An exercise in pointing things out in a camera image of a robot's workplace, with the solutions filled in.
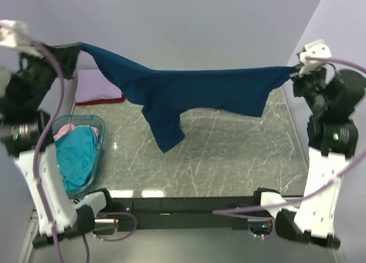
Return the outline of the black base beam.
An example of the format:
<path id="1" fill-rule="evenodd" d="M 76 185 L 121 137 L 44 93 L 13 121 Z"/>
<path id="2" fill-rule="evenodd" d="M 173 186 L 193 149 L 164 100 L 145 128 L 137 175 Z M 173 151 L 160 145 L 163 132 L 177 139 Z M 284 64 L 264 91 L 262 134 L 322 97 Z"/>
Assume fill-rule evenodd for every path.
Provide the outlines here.
<path id="1" fill-rule="evenodd" d="M 219 216 L 214 210 L 254 205 L 252 196 L 113 198 L 100 216 L 118 220 L 117 231 L 153 229 L 247 229 L 248 219 Z"/>

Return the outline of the teal t shirt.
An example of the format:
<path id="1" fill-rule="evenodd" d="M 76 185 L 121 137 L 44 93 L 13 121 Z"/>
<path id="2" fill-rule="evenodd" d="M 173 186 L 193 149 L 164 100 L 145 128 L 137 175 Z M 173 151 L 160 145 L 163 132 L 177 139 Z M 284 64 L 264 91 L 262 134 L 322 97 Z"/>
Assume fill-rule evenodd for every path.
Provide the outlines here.
<path id="1" fill-rule="evenodd" d="M 57 162 L 66 191 L 83 188 L 92 173 L 98 138 L 89 127 L 77 127 L 55 141 Z"/>

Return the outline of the pink t shirt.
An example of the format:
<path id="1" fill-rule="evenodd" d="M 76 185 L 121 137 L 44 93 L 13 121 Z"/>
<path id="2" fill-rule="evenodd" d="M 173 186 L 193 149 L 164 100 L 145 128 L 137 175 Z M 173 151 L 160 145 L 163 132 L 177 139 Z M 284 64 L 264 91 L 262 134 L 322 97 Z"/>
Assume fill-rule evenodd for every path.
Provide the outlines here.
<path id="1" fill-rule="evenodd" d="M 94 131 L 94 134 L 96 135 L 96 137 L 97 138 L 99 137 L 100 131 L 96 127 L 92 127 L 89 125 L 74 125 L 72 123 L 67 123 L 66 125 L 63 125 L 59 129 L 59 131 L 57 131 L 56 135 L 53 136 L 54 140 L 57 141 L 61 137 L 69 134 L 71 131 L 73 131 L 77 127 L 89 127 Z"/>

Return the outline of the dark blue t shirt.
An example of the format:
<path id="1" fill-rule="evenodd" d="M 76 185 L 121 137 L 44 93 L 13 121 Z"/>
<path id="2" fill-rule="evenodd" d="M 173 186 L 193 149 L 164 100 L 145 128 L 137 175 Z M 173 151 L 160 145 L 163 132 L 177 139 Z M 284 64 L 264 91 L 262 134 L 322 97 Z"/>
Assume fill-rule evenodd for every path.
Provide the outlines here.
<path id="1" fill-rule="evenodd" d="M 185 137 L 180 115 L 190 109 L 224 110 L 261 117 L 269 93 L 294 72 L 290 66 L 229 70 L 153 70 L 118 54 L 84 43 L 103 76 L 133 104 L 142 106 L 163 153 Z"/>

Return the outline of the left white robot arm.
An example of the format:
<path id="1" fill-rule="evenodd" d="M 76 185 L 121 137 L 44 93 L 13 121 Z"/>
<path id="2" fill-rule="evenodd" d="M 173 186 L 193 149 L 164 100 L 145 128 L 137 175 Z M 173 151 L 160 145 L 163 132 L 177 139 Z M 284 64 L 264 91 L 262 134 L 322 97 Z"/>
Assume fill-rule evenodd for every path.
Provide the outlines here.
<path id="1" fill-rule="evenodd" d="M 81 45 L 18 46 L 19 69 L 1 68 L 1 143 L 20 169 L 38 214 L 35 248 L 93 232 L 114 204 L 90 191 L 105 135 L 97 116 L 57 117 L 39 108 L 54 80 L 73 77 Z"/>

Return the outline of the folded lavender t shirt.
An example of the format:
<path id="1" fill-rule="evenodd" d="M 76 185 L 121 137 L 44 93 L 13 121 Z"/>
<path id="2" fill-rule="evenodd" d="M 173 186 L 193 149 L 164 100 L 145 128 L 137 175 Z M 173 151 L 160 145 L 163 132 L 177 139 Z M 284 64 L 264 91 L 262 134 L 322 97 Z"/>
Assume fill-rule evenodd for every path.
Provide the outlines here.
<path id="1" fill-rule="evenodd" d="M 109 82 L 98 69 L 79 70 L 77 78 L 76 103 L 124 97 L 120 89 Z"/>

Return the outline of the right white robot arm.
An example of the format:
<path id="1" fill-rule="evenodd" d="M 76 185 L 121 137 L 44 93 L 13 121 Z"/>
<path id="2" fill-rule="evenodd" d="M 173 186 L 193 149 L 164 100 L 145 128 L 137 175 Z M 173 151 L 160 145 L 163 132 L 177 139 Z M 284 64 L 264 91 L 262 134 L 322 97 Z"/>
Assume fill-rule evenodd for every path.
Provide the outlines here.
<path id="1" fill-rule="evenodd" d="M 293 78 L 293 93 L 303 97 L 312 114 L 307 124 L 309 169 L 304 200 L 271 208 L 284 202 L 269 189 L 259 188 L 260 197 L 251 202 L 253 214 L 268 212 L 274 218 L 276 234 L 286 240 L 338 249 L 334 215 L 343 179 L 342 170 L 352 162 L 359 132 L 350 116 L 365 95 L 365 77 L 341 69 L 326 81 L 325 68 Z"/>

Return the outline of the folded red t shirt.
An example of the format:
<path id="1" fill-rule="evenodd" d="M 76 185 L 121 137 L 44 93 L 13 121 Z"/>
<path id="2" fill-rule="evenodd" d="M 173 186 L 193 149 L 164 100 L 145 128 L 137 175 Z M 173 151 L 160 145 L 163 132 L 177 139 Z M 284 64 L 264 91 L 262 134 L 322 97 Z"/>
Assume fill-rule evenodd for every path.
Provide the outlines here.
<path id="1" fill-rule="evenodd" d="M 111 103 L 121 103 L 124 100 L 126 100 L 126 97 L 121 94 L 117 97 L 112 98 L 76 98 L 75 99 L 75 105 L 76 106 L 89 106 L 89 105 L 101 105 L 101 104 L 111 104 Z"/>

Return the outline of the aluminium rail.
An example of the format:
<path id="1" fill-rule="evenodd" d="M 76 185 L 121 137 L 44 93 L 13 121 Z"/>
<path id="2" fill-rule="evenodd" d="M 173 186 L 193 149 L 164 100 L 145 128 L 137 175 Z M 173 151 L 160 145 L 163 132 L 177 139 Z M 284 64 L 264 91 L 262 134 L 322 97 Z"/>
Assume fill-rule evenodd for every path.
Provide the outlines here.
<path id="1" fill-rule="evenodd" d="M 32 212 L 30 222 L 38 222 L 38 215 L 36 212 Z M 108 224 L 116 226 L 118 224 L 118 221 L 113 218 L 99 218 L 95 219 L 95 224 L 96 225 Z"/>

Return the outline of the clear blue plastic basket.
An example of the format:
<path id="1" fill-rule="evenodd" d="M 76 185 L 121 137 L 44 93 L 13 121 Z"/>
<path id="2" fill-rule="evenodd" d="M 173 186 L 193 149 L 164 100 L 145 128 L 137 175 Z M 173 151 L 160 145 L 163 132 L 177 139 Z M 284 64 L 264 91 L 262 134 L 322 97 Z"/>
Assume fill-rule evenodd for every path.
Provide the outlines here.
<path id="1" fill-rule="evenodd" d="M 52 131 L 67 196 L 80 197 L 87 193 L 96 177 L 105 123 L 95 115 L 65 115 L 56 119 Z"/>

